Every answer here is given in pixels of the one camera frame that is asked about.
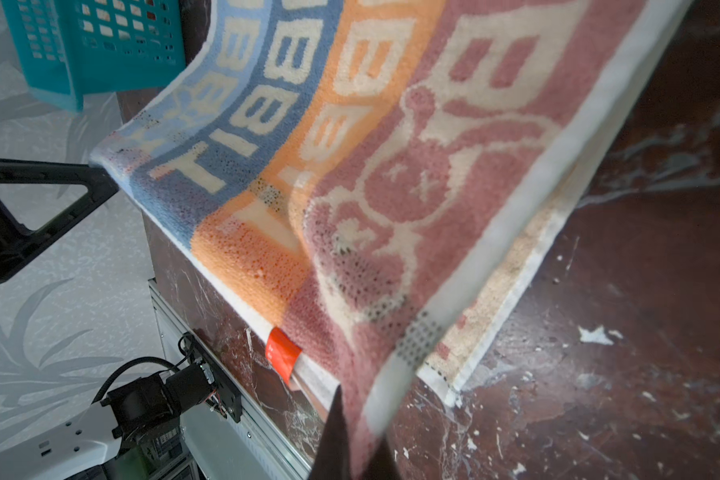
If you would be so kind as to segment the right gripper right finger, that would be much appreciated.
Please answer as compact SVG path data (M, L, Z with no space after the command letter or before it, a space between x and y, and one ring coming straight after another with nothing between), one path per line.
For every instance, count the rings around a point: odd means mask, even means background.
M365 471L366 480L401 480L400 473L390 450L387 438L384 438Z

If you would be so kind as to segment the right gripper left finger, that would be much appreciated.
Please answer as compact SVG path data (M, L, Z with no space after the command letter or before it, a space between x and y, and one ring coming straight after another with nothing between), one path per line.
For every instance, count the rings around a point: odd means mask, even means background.
M334 394L308 479L359 479L351 465L349 435L343 413L341 387L338 387Z

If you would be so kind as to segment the teal plastic basket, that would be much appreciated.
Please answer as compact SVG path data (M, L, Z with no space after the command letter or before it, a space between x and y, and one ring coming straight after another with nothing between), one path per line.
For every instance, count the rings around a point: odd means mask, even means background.
M165 87L186 66L176 1L1 6L30 93L63 110L81 111L87 95Z

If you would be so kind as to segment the striped multicolour rabbit towel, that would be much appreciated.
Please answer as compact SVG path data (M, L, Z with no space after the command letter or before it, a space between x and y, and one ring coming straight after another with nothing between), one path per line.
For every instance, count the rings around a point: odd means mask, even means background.
M417 372L684 1L216 1L92 152L267 342L338 387L360 478Z

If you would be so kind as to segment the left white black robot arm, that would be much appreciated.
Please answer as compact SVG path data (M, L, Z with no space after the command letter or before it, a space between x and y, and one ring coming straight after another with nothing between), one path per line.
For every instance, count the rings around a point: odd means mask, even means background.
M76 185L84 194L41 227L21 224L0 199L0 285L108 201L118 186L98 167L0 159L0 184ZM0 479L67 479L115 459L124 446L216 392L209 368L142 357L117 369L92 404L63 424L0 452Z

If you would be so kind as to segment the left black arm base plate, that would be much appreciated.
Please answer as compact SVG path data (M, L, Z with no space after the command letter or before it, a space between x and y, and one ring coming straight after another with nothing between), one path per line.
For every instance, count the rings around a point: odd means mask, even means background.
M188 361L203 369L213 393L206 402L227 420L239 423L243 416L242 391L210 350L192 332L184 333L177 346Z

